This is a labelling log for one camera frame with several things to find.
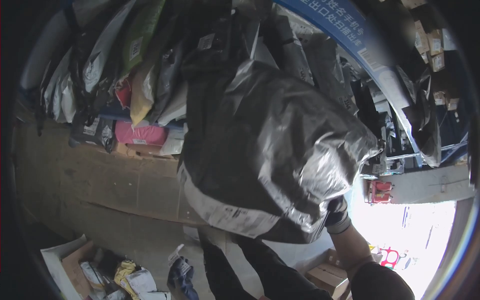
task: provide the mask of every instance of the glove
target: glove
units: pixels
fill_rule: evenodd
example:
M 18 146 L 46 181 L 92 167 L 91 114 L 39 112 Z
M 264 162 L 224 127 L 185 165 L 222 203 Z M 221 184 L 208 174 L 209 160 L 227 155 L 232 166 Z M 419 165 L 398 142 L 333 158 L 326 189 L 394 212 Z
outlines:
M 193 267 L 183 275 L 180 270 L 183 256 L 177 259 L 168 273 L 167 287 L 176 300 L 198 300 L 197 291 L 193 288 Z
M 330 234 L 340 234 L 352 224 L 347 213 L 347 202 L 343 196 L 330 200 L 325 227 Z

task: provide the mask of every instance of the red package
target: red package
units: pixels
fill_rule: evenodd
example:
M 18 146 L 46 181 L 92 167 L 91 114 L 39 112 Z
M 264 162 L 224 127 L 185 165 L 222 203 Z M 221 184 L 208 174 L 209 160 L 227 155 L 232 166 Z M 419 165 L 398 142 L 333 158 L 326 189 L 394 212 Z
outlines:
M 143 144 L 163 146 L 168 129 L 157 126 L 132 128 L 132 123 L 117 121 L 115 125 L 117 141 L 124 144 Z
M 132 101 L 132 77 L 128 76 L 123 81 L 118 81 L 115 86 L 115 95 L 120 101 L 123 109 L 130 108 L 130 102 Z

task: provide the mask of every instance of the floor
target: floor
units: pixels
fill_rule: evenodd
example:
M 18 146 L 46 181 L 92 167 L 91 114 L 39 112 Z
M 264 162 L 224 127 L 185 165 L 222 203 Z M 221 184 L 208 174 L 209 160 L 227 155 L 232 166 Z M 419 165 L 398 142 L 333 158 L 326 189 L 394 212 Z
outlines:
M 65 128 L 49 128 L 38 137 L 33 125 L 22 124 L 16 133 L 18 199 L 28 220 L 42 222 L 67 240 L 85 234 L 96 245 L 125 255 L 152 273 L 159 290 L 167 290 L 168 255 L 183 243 L 180 254 L 195 268 L 195 289 L 202 300 L 214 299 L 202 249 L 183 233 L 185 223 L 202 220 L 182 195 L 175 162 L 122 158 L 86 145 L 70 148 Z M 225 232 L 213 234 L 244 288 L 260 297 L 259 278 L 240 248 Z M 319 264 L 333 246 L 326 230 L 309 245 L 267 243 L 300 272 Z

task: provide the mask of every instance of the yellow plastic bag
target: yellow plastic bag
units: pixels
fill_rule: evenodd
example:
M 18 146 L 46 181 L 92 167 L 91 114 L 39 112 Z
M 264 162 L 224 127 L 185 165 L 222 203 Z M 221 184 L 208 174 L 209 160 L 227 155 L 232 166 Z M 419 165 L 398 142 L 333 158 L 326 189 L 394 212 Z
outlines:
M 132 287 L 128 283 L 127 279 L 125 278 L 128 274 L 131 274 L 135 272 L 135 263 L 132 261 L 123 261 L 121 262 L 120 266 L 117 268 L 117 271 L 115 272 L 115 278 L 113 278 L 113 281 L 115 281 L 116 284 L 124 288 L 132 297 L 133 300 L 140 300 L 133 291 Z

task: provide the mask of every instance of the person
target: person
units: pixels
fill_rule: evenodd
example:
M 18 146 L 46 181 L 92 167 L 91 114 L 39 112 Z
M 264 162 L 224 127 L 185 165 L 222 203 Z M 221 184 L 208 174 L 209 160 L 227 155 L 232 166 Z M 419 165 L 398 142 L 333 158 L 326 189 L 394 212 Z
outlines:
M 347 271 L 355 300 L 415 299 L 406 282 L 393 270 L 373 260 L 367 241 L 353 227 L 343 197 L 330 202 L 325 227 L 332 238 L 339 260 Z M 202 234 L 205 272 L 216 300 L 254 300 L 245 291 L 222 250 Z M 307 280 L 259 239 L 234 236 L 247 261 L 257 272 L 270 300 L 331 300 L 330 294 Z M 192 285 L 193 268 L 185 275 L 179 270 L 181 260 L 171 267 L 167 286 L 176 300 L 198 300 Z

